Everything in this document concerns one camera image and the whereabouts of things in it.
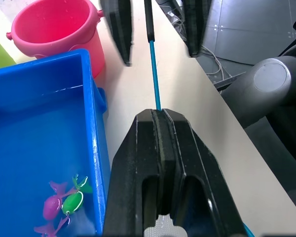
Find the pink bucket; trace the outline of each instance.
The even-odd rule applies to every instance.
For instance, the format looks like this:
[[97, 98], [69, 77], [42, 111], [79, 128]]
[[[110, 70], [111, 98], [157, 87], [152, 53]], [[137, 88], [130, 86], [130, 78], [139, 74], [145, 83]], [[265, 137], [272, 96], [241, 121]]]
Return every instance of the pink bucket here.
[[25, 55], [36, 58], [85, 48], [96, 77], [105, 63], [97, 32], [102, 16], [89, 0], [37, 0], [16, 16], [6, 36]]

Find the table surface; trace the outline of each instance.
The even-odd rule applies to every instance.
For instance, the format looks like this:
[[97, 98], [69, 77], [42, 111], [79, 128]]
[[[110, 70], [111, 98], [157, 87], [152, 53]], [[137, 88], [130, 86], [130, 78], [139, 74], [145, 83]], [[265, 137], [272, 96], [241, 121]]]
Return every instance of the table surface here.
[[[0, 43], [20, 63], [33, 58], [23, 55], [5, 38], [11, 29], [11, 16], [30, 1], [17, 2], [0, 1]], [[97, 0], [92, 2], [100, 9]], [[184, 42], [162, 10], [152, 2], [161, 106], [184, 114], [212, 151], [242, 220], [256, 236], [296, 234], [295, 205], [197, 61], [187, 56]], [[104, 119], [110, 162], [135, 115], [155, 108], [144, 1], [134, 0], [132, 7], [131, 67], [123, 65], [105, 20], [98, 24], [106, 66], [96, 82], [107, 94]]]

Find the blue container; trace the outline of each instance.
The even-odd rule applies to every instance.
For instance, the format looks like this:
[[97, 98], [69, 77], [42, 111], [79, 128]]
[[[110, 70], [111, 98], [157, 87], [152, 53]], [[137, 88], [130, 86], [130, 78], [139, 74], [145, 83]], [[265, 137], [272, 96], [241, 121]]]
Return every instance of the blue container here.
[[[49, 181], [90, 177], [92, 194], [58, 237], [101, 234], [110, 163], [103, 113], [105, 94], [91, 77], [89, 54], [79, 49], [0, 69], [0, 237], [40, 236], [47, 224]], [[54, 220], [57, 228], [60, 212]]]

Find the blue rod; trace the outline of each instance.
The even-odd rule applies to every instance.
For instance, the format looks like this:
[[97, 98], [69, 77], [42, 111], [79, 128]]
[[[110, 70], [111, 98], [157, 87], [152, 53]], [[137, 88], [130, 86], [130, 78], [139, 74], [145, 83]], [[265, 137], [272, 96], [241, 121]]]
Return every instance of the blue rod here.
[[150, 45], [151, 65], [152, 65], [154, 97], [155, 97], [155, 100], [156, 100], [157, 110], [161, 110], [160, 95], [159, 95], [159, 85], [158, 85], [158, 75], [157, 75], [157, 65], [156, 65], [156, 55], [154, 53], [153, 40], [149, 41], [149, 45]]

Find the toy fish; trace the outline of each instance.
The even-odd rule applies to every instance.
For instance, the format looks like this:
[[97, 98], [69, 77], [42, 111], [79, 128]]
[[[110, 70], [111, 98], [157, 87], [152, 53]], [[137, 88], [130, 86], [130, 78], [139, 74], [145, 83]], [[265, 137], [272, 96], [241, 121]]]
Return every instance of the toy fish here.
[[47, 235], [47, 237], [56, 237], [57, 232], [66, 223], [67, 220], [69, 220], [69, 222], [70, 222], [69, 216], [66, 216], [65, 219], [60, 219], [60, 222], [59, 222], [56, 230], [54, 229], [53, 223], [49, 222], [45, 226], [34, 227], [34, 231], [36, 233], [42, 234], [41, 237], [45, 237], [46, 235]]
[[81, 183], [77, 184], [78, 175], [73, 178], [74, 186], [78, 192], [71, 194], [66, 198], [62, 206], [62, 211], [65, 215], [71, 215], [79, 210], [83, 204], [83, 194], [91, 194], [92, 187], [88, 184], [88, 176], [86, 176]]
[[56, 195], [49, 197], [44, 202], [43, 217], [46, 220], [51, 221], [56, 218], [58, 212], [61, 209], [61, 206], [63, 204], [62, 198], [76, 193], [77, 190], [72, 188], [68, 193], [65, 193], [67, 182], [56, 184], [53, 181], [50, 181], [49, 184], [50, 187], [56, 192]]

